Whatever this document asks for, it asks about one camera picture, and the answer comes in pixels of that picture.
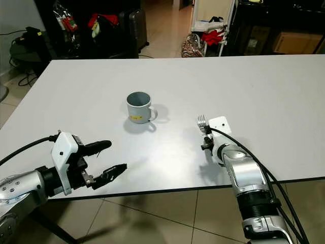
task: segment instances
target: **white table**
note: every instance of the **white table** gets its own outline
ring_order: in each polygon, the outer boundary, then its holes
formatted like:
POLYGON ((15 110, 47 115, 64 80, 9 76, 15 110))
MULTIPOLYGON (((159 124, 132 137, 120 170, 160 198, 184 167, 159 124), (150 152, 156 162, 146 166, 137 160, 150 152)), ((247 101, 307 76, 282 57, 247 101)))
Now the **white table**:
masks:
MULTIPOLYGON (((112 140, 86 158, 95 176, 115 164, 128 170, 97 190, 55 198, 92 198, 230 184, 201 150, 196 117, 224 115, 232 135, 282 181, 325 176, 325 55, 188 59, 54 60, 0 130, 0 158, 58 129, 84 144, 112 140), (126 96, 148 92, 152 124, 127 119, 126 96)), ((52 167, 52 142, 1 166, 0 178, 52 167)))

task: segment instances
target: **mug handle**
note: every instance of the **mug handle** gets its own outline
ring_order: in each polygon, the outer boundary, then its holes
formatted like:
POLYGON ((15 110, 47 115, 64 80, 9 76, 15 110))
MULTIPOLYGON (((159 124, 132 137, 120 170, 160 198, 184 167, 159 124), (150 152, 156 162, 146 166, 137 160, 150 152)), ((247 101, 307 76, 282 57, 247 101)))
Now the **mug handle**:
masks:
POLYGON ((149 109, 151 110, 151 118, 149 119, 149 121, 153 121, 157 118, 158 112, 153 106, 150 106, 149 109))

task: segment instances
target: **metal fork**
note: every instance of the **metal fork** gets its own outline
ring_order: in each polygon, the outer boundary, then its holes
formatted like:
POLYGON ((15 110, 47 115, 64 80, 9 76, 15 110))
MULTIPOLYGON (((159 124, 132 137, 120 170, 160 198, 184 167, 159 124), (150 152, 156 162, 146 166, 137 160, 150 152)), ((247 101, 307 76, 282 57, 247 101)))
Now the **metal fork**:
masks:
POLYGON ((198 116, 198 127, 202 131, 202 133, 206 134, 205 126, 207 126, 207 122, 205 120, 205 116, 203 114, 200 114, 198 116))

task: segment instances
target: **black suitcase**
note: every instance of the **black suitcase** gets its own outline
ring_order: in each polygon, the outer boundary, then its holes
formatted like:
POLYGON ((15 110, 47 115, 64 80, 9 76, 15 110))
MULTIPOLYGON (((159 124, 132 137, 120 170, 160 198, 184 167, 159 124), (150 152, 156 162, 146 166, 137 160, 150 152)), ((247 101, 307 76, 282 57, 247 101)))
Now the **black suitcase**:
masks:
POLYGON ((129 16, 130 16, 130 13, 132 13, 132 12, 134 12, 134 9, 129 9, 129 10, 123 11, 123 12, 119 13, 119 15, 118 15, 119 25, 122 28, 122 30, 124 30, 127 33, 130 33, 129 16))
POLYGON ((147 40, 146 14, 142 9, 135 10, 129 15, 129 30, 131 35, 137 40, 139 52, 149 45, 147 40))

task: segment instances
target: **yellow label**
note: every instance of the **yellow label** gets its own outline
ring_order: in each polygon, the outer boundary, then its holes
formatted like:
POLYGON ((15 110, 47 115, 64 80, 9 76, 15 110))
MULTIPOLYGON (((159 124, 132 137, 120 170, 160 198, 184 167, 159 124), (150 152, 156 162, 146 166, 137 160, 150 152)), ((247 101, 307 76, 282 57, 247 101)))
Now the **yellow label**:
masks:
POLYGON ((91 29, 92 29, 92 30, 96 29, 97 25, 98 25, 98 22, 97 22, 97 20, 96 20, 95 24, 93 24, 93 26, 92 26, 91 29))
POLYGON ((142 116, 133 116, 133 115, 130 115, 130 119, 138 120, 138 119, 142 119, 142 116))

